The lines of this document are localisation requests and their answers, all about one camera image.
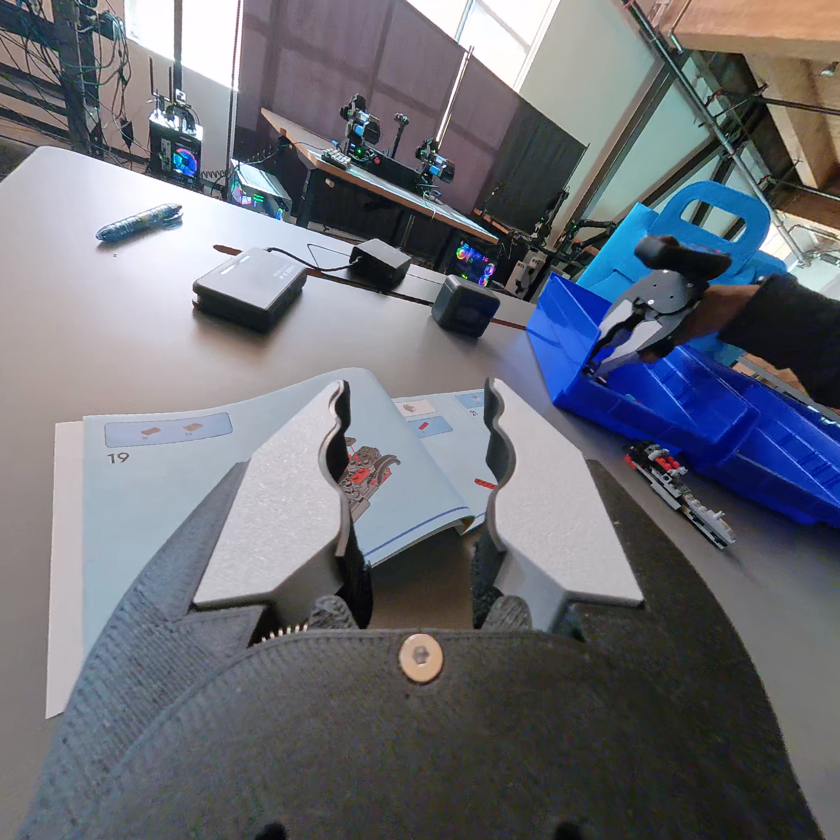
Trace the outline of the computer tower with lit fans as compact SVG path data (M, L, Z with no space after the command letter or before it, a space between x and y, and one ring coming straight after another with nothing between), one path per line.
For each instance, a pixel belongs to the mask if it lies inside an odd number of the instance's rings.
M179 89L174 89L169 98L155 94L154 105L149 117L150 173L199 188L203 126L194 109Z
M498 264L498 245L465 235L458 240L447 273L480 287L489 287Z
M285 222L292 209L290 195L273 174L236 159L229 162L226 200Z

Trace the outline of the person's right hand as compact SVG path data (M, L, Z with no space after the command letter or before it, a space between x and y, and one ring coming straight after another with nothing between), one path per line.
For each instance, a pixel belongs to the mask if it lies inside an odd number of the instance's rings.
M758 285L709 286L702 299L673 333L674 345L679 346L724 330L760 289Z

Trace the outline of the grey toy brick car model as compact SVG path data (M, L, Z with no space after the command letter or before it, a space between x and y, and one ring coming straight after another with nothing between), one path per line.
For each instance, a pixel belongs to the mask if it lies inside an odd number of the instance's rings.
M734 545L736 538L723 511L713 511L697 498L685 483L687 467L669 449L652 440L639 440L624 447L624 459L666 505L680 512L717 548L726 550Z

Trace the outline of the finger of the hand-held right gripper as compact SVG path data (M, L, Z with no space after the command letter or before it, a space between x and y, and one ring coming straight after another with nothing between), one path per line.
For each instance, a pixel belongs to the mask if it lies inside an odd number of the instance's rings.
M606 369L608 360L621 356L621 348L631 340L650 311L649 302L640 297L617 299L599 326L598 339L590 353L590 369Z
M651 348L654 344L665 340L676 330L678 326L677 317L661 317L658 319L645 320L634 331L631 340L621 348L621 356L615 356L608 360L606 369L591 370L590 359L585 365L585 374L589 377L606 377L613 371L626 364L635 364L642 361L642 353Z

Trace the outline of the blue felt bag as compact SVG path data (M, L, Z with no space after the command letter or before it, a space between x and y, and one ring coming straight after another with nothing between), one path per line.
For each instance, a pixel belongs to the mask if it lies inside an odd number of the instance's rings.
M741 219L740 237L726 240L690 222L686 210L693 202L707 203L714 210ZM713 181L694 182L672 195L659 213L636 204L581 274L577 284L605 300L617 299L649 272L634 255L638 242L646 235L669 235L693 249L728 254L731 266L717 280L722 285L756 285L773 275L793 279L780 259L760 249L770 226L769 210L757 198Z

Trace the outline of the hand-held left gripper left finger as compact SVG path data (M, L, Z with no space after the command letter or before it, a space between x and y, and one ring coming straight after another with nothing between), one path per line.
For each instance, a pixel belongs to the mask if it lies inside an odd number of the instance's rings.
M200 609L267 605L281 627L303 624L339 594L360 628L373 612L371 570L339 481L350 385L329 382L245 466L193 598Z

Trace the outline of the dark partition curtain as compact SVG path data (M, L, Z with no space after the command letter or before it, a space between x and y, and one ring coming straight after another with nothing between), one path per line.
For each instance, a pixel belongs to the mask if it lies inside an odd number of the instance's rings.
M452 183L443 201L471 214L485 207L503 224L531 229L567 186L583 143L470 58L452 96L466 51L408 2L244 2L236 151L256 151L268 136L267 109L325 140L344 140L341 108L361 94L381 124L381 144L408 126L397 159L415 167L421 142L445 114L440 153Z

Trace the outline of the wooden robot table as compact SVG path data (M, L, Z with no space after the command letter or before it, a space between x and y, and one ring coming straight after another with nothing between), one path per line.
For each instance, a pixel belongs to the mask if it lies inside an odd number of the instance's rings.
M410 214L428 217L446 224L462 234L478 237L492 245L498 243L498 236L485 230L475 220L445 203L433 202L430 198L424 198L398 185L391 184L378 175L360 168L357 164L349 164L346 170L330 164L322 158L323 151L327 148L334 149L330 141L267 108L262 108L260 113L281 138L286 138L289 141L308 170L318 173L318 175L308 175L304 182L301 192L301 206L297 211L299 226L306 227L308 225L317 185L326 180L332 180L358 187L405 208Z

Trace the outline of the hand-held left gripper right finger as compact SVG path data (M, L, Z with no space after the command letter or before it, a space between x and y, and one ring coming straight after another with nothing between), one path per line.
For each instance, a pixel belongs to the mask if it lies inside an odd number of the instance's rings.
M558 628L576 603L643 606L582 452L502 379L488 378L484 396L496 485L471 564L474 628L505 597L522 601L540 631Z

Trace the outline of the black power adapter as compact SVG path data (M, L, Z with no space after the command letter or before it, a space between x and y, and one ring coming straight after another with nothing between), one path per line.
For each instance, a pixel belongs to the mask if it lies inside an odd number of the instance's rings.
M353 247L347 270L378 291L392 291L403 282L412 263L410 255L375 238Z

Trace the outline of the toy brick instruction booklet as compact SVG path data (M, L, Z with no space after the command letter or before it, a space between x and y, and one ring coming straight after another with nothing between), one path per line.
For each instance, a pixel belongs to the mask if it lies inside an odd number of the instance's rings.
M350 386L341 487L375 567L437 532L485 518L484 388L391 398L352 368L180 413L86 416L56 425L45 718L63 712L82 663L124 592L231 466L326 384Z

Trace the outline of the blue pen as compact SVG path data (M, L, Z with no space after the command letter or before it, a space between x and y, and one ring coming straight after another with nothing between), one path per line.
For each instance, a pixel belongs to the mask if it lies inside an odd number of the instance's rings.
M181 204L159 205L101 227L95 238L101 244L115 245L147 233L177 227L182 222L182 216Z

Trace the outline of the black box device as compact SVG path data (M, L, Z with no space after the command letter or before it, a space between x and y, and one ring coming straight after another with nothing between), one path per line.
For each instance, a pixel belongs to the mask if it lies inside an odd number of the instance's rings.
M308 278L297 259L250 248L193 283L193 307L210 317L267 334L300 297Z

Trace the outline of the blue plastic bin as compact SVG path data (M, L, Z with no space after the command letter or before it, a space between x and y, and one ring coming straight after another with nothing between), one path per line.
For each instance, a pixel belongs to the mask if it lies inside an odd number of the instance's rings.
M693 458L696 471L794 522L838 529L838 424L744 374L709 366L752 410L752 421L721 457Z
M760 412L722 368L678 347L654 365L626 364L605 383L583 373L608 301L552 274L527 333L552 404L628 438L651 439L716 464L758 425Z

